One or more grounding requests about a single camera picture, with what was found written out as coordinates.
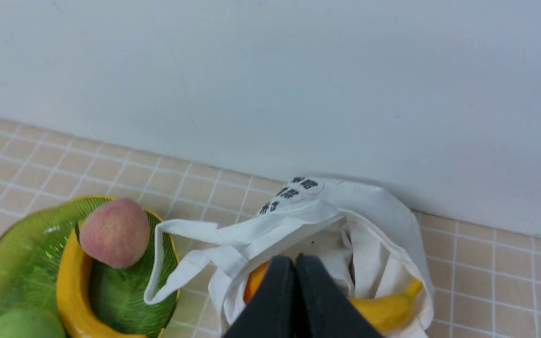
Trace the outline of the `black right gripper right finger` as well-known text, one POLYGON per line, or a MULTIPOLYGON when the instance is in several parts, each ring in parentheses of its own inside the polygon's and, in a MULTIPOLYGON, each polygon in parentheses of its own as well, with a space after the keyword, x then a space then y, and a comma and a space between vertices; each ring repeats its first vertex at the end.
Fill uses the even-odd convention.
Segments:
POLYGON ((298 255, 295 276, 295 337, 382 337, 339 290, 318 257, 298 255))

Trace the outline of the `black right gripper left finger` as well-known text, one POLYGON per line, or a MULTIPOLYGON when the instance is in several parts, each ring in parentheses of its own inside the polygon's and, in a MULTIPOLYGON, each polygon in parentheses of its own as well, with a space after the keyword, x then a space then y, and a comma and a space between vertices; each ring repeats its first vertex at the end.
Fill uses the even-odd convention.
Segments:
POLYGON ((295 270, 292 260, 273 257, 260 286, 224 338, 293 338, 295 270))

